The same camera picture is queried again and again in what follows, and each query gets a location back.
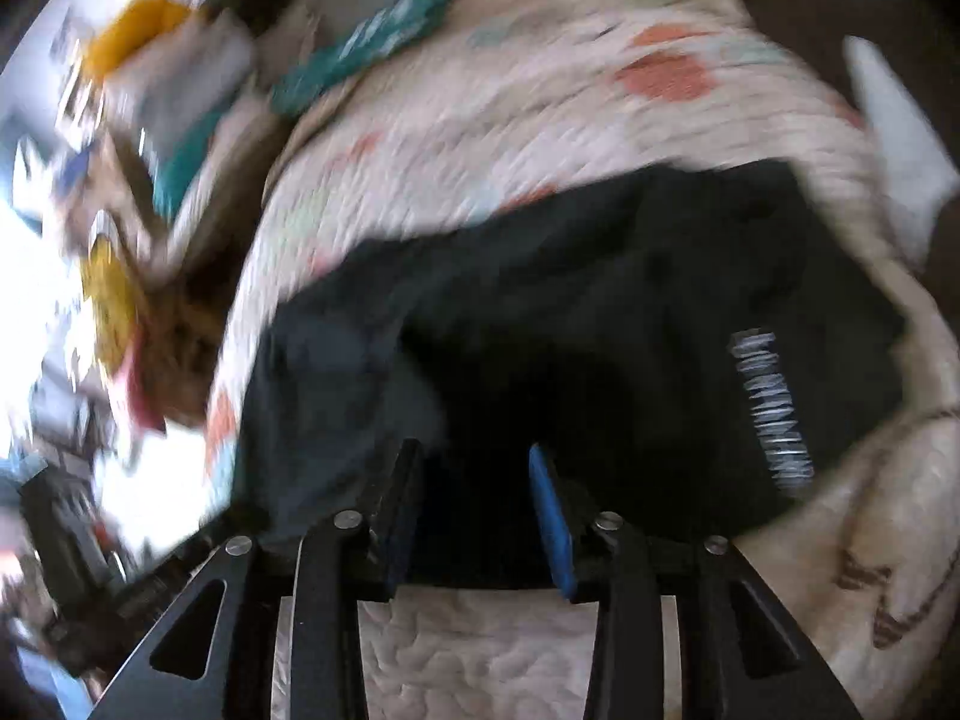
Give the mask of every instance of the silver bolt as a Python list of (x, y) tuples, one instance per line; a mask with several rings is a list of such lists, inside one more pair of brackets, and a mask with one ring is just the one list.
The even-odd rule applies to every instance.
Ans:
[(354, 512), (353, 509), (346, 509), (333, 518), (333, 525), (342, 531), (349, 531), (363, 522), (363, 514)]
[(227, 542), (227, 555), (240, 557), (246, 555), (253, 547), (253, 539), (249, 536), (234, 536)]
[(707, 540), (704, 541), (704, 547), (707, 548), (710, 555), (726, 555), (730, 542), (723, 536), (708, 536)]
[(616, 512), (600, 512), (593, 522), (601, 531), (618, 531), (623, 527), (623, 517)]

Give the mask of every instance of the quilted bedspread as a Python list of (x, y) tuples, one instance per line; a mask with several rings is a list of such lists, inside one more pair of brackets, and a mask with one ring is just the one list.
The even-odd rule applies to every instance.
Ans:
[[(905, 399), (805, 504), (737, 543), (865, 717), (896, 716), (957, 596), (957, 348), (885, 237), (856, 113), (751, 30), (738, 0), (457, 0), (437, 34), (318, 100), (268, 181), (229, 319), (209, 408), (211, 512), (229, 501), (261, 329), (364, 236), (476, 223), (651, 162), (762, 158), (791, 163), (908, 318), (895, 350)], [(371, 716), (583, 711), (589, 608), (410, 587), (360, 619)]]

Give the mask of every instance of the teal fabric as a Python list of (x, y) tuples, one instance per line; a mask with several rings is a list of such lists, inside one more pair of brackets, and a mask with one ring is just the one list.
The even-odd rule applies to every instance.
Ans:
[(232, 100), (222, 103), (200, 119), (184, 135), (173, 157), (160, 166), (154, 181), (154, 210), (172, 224), (184, 204), (186, 191), (194, 177), (203, 167), (210, 139), (224, 113), (229, 111)]
[(274, 87), (271, 108), (282, 116), (299, 116), (324, 91), (401, 47), (429, 35), (443, 20), (450, 0), (397, 0), (361, 22), (352, 35), (315, 52)]

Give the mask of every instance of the yellow cloth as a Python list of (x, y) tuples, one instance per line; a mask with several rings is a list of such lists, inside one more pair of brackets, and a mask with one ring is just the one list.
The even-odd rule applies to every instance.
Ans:
[(172, 0), (131, 0), (116, 21), (86, 47), (83, 74), (102, 83), (128, 57), (158, 35), (172, 32), (192, 13)]
[(94, 357), (112, 376), (136, 331), (136, 286), (105, 238), (99, 238), (89, 259), (80, 263), (80, 283), (83, 298), (93, 304)]

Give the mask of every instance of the white logo on black fabric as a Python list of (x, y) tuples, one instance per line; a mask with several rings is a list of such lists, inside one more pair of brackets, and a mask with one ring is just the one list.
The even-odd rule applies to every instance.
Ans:
[(773, 333), (734, 333), (730, 351), (750, 399), (750, 416), (779, 490), (796, 497), (813, 480), (813, 462), (797, 430), (793, 397), (779, 370)]

